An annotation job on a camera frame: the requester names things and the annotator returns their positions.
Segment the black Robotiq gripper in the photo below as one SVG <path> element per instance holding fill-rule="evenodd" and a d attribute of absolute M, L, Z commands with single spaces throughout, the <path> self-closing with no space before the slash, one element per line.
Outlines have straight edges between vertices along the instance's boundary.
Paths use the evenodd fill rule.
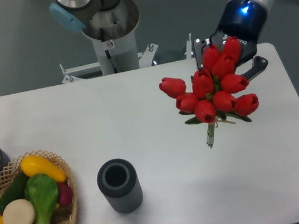
<path fill-rule="evenodd" d="M 257 42 L 274 0 L 228 0 L 216 31 L 210 38 L 196 38 L 193 42 L 197 69 L 203 69 L 203 54 L 209 44 L 222 50 L 229 37 L 236 37 L 241 45 L 237 65 L 249 61 L 257 53 Z M 266 58 L 256 56 L 252 67 L 242 74 L 248 81 L 260 75 L 268 66 Z"/>

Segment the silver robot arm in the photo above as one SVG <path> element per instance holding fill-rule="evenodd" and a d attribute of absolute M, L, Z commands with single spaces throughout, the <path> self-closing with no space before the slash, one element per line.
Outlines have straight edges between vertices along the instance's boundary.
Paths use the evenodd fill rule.
<path fill-rule="evenodd" d="M 199 69 L 207 46 L 223 48 L 228 37 L 242 45 L 241 63 L 253 65 L 244 77 L 254 79 L 267 67 L 257 56 L 257 41 L 274 0 L 228 0 L 215 32 L 206 39 L 188 39 L 185 56 L 195 57 Z M 145 68 L 154 64 L 157 45 L 138 53 L 135 29 L 139 11 L 132 0 L 55 0 L 52 17 L 72 32 L 82 32 L 92 41 L 103 75 Z"/>

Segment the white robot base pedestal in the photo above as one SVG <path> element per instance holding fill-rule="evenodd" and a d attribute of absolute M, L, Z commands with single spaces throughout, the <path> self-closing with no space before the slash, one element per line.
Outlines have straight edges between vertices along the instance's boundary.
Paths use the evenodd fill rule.
<path fill-rule="evenodd" d="M 138 52 L 135 31 L 139 24 L 139 11 L 132 0 L 119 0 L 109 11 L 96 11 L 86 22 L 59 4 L 50 5 L 50 13 L 65 29 L 82 32 L 93 45 L 98 62 L 62 70 L 63 82 L 74 82 L 80 75 L 101 72 L 103 76 L 157 65 L 158 45 L 149 43 L 144 52 Z"/>

